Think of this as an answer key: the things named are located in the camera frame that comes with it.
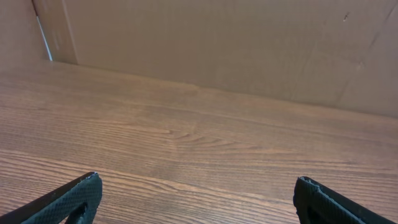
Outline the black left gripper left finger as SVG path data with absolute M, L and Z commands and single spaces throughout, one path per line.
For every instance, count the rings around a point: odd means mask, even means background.
M 100 205 L 103 183 L 97 172 L 85 175 L 1 216 L 8 224 L 92 224 Z

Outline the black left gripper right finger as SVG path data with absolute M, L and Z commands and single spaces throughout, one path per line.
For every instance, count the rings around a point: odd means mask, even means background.
M 293 203 L 300 224 L 394 224 L 306 176 L 295 183 Z

